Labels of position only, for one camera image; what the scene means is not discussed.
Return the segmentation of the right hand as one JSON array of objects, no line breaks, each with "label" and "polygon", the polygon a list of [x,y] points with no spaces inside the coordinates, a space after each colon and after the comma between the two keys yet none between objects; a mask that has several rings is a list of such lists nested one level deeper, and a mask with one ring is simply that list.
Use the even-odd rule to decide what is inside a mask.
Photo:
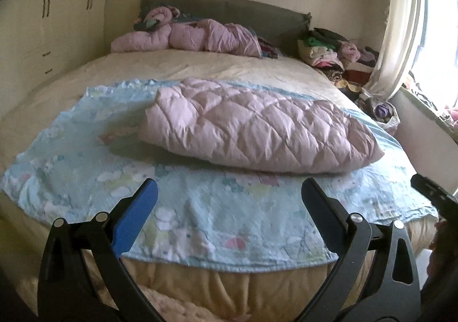
[{"label": "right hand", "polygon": [[422,311],[457,302],[457,226],[448,220],[435,225],[427,280],[421,291]]}]

